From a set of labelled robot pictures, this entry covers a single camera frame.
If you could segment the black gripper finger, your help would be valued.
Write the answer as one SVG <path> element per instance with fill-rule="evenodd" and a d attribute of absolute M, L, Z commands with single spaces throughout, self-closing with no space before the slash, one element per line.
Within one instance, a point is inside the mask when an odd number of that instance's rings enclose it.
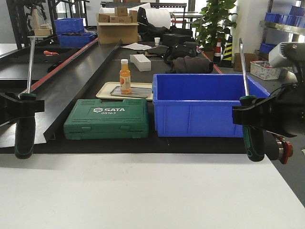
<path fill-rule="evenodd" d="M 45 111 L 45 101 L 38 100 L 32 93 L 0 93 L 0 125 L 6 125 L 20 118 L 34 116 Z"/>
<path fill-rule="evenodd" d="M 267 98 L 242 100 L 240 106 L 233 106 L 233 123 L 249 125 L 257 129 L 281 135 L 298 135 L 298 100 L 289 96 L 274 95 Z"/>

